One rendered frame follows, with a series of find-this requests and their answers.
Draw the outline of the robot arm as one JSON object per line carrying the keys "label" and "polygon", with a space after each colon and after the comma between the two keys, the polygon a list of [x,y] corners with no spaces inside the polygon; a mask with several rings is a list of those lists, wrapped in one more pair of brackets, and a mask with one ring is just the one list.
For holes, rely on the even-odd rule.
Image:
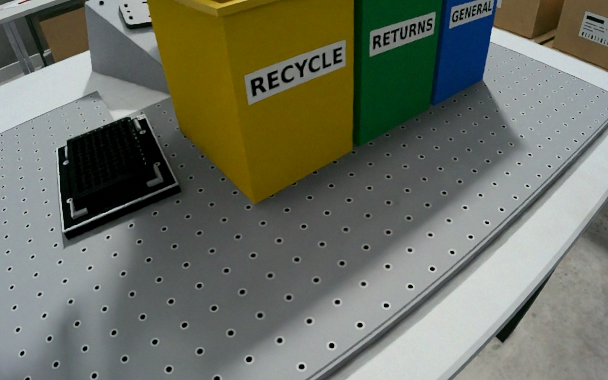
{"label": "robot arm", "polygon": [[128,29],[153,27],[146,0],[122,0],[119,11]]}

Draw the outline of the green bin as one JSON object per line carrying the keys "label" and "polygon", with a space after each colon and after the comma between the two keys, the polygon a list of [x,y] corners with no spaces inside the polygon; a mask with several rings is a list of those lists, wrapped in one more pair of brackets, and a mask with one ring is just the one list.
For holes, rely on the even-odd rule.
{"label": "green bin", "polygon": [[442,0],[354,0],[353,143],[429,109]]}

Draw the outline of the yellow open bin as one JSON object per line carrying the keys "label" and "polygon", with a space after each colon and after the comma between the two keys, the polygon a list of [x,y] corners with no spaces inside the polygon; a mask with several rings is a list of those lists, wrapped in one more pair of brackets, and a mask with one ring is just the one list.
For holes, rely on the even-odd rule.
{"label": "yellow open bin", "polygon": [[354,0],[146,1],[180,130],[254,204],[352,151]]}

